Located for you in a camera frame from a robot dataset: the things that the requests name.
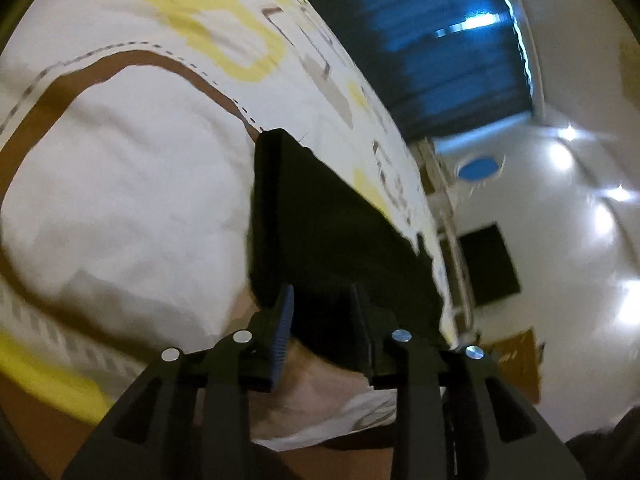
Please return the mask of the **white patterned bed sheet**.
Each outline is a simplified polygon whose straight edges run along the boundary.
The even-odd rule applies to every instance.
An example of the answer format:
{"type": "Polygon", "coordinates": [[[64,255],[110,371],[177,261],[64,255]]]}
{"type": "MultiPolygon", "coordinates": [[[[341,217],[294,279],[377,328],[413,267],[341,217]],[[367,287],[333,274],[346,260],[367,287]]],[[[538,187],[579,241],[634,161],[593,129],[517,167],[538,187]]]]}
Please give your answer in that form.
{"type": "Polygon", "coordinates": [[[259,133],[433,259],[419,167],[308,0],[34,0],[1,55],[1,369],[96,424],[157,351],[252,312],[259,133]]]}

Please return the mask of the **white dressing table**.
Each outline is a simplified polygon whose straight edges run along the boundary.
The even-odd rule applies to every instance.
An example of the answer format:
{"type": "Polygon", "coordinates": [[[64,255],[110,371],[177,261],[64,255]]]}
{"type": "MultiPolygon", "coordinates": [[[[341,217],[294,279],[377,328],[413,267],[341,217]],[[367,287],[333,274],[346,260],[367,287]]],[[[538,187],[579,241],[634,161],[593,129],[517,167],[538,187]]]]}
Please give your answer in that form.
{"type": "Polygon", "coordinates": [[[449,290],[446,313],[456,335],[454,345],[464,347],[476,339],[475,300],[456,225],[460,202],[456,181],[431,140],[412,144],[410,151],[419,165],[423,191],[436,224],[449,290]]]}

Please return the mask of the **dark blue curtain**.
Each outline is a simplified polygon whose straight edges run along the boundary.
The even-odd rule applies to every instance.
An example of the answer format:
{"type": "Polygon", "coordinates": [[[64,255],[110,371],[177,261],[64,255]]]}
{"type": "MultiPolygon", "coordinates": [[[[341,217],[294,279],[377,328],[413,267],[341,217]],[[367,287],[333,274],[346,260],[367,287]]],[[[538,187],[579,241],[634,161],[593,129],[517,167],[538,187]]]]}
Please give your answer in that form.
{"type": "Polygon", "coordinates": [[[404,140],[443,138],[533,109],[509,0],[309,0],[404,140]]]}

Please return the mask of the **oval blue mirror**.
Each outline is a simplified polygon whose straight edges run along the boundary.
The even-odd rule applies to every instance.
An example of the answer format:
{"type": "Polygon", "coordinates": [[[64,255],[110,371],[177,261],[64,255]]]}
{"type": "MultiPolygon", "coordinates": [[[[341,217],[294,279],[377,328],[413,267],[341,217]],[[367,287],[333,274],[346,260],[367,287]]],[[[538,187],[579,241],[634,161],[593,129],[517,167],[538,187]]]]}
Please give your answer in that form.
{"type": "Polygon", "coordinates": [[[501,166],[502,162],[494,156],[475,156],[459,165],[457,177],[466,182],[482,182],[495,177],[500,172],[501,166]]]}

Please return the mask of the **black wall television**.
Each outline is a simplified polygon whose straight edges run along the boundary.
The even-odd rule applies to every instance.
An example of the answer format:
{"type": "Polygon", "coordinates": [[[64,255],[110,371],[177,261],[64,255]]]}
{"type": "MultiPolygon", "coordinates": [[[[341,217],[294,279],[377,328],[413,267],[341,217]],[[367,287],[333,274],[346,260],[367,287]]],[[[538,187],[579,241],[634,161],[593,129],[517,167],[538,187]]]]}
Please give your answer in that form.
{"type": "Polygon", "coordinates": [[[518,272],[496,222],[461,235],[458,242],[478,308],[522,291],[518,272]]]}

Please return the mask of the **wooden cabinet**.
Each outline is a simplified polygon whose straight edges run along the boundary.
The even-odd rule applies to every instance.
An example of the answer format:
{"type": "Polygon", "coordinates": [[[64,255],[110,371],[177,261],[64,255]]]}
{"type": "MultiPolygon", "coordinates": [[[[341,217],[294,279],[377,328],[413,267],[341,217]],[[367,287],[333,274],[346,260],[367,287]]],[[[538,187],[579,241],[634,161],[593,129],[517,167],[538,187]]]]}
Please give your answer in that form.
{"type": "Polygon", "coordinates": [[[531,404],[541,400],[541,363],[544,342],[537,340],[533,328],[509,337],[484,342],[483,348],[498,363],[504,380],[526,397],[531,404]]]}

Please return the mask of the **black pants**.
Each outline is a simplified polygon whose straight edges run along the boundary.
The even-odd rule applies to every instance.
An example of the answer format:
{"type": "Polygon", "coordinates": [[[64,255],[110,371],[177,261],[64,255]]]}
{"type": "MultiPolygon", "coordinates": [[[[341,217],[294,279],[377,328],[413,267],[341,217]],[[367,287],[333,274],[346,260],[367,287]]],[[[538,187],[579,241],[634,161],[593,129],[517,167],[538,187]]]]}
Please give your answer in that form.
{"type": "Polygon", "coordinates": [[[394,330],[445,342],[423,236],[401,235],[282,129],[258,136],[254,176],[250,286],[262,310],[292,287],[293,339],[379,389],[393,385],[394,330]]]}

